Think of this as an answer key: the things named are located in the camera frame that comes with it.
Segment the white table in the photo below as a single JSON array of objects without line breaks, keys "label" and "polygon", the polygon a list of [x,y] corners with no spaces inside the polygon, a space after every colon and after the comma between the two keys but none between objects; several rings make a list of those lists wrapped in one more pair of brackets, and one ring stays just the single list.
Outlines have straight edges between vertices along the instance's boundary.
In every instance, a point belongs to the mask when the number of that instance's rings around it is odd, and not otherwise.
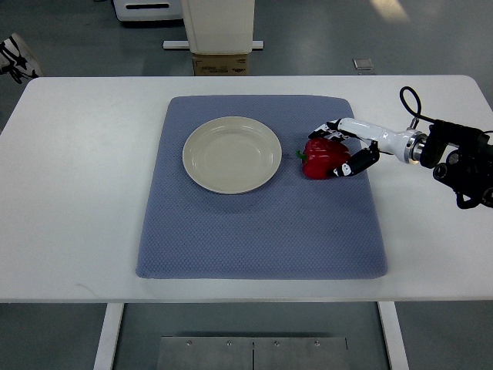
[{"label": "white table", "polygon": [[[389,264],[359,281],[145,280],[139,238],[169,101],[175,96],[345,98],[356,118],[404,130],[423,114],[483,130],[493,112],[465,76],[43,78],[0,135],[0,302],[108,305],[95,368],[110,368],[123,302],[379,301],[393,368],[407,368],[392,301],[493,298],[493,210],[459,210],[431,171],[382,156],[368,170]],[[427,123],[420,129],[427,132]]]}]

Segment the metal plate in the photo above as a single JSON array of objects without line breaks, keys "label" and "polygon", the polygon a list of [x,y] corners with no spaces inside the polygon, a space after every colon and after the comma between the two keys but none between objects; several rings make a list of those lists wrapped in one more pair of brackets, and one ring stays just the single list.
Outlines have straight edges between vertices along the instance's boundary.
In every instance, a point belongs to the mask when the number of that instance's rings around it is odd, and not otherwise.
[{"label": "metal plate", "polygon": [[349,370],[345,338],[162,337],[158,370]]},{"label": "metal plate", "polygon": [[252,370],[252,338],[161,337],[157,370]]},{"label": "metal plate", "polygon": [[255,370],[349,370],[345,338],[255,338]]}]

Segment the red bell pepper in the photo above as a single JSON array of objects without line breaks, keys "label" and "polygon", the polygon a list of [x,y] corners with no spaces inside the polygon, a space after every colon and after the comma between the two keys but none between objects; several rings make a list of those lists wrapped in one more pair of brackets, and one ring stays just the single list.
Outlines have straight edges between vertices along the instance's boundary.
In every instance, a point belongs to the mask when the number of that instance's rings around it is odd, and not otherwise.
[{"label": "red bell pepper", "polygon": [[351,157],[347,146],[324,137],[309,140],[303,154],[298,150],[297,156],[303,160],[304,175],[314,180],[333,177],[333,171]]}]

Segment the blue mat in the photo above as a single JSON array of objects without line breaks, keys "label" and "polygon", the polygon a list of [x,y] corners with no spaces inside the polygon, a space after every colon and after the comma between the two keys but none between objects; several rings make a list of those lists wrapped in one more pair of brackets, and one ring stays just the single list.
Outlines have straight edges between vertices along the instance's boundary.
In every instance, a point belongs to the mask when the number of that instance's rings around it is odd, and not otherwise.
[{"label": "blue mat", "polygon": [[[188,177],[187,137],[222,116],[245,116],[279,138],[279,170],[249,193],[222,195]],[[328,120],[353,116],[324,96],[183,96],[166,114],[136,273],[141,278],[368,279],[387,259],[366,172],[308,180],[296,150]],[[361,145],[347,140],[352,153]]]}]

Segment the table leg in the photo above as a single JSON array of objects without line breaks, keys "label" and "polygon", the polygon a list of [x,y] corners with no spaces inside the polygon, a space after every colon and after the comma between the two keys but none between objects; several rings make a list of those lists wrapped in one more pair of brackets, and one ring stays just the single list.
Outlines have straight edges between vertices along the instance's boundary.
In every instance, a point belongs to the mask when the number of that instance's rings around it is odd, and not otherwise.
[{"label": "table leg", "polygon": [[395,303],[392,301],[378,302],[378,311],[380,312],[391,370],[409,370]]},{"label": "table leg", "polygon": [[102,323],[94,370],[111,370],[113,367],[124,305],[124,303],[108,303],[106,305],[105,320]]}]

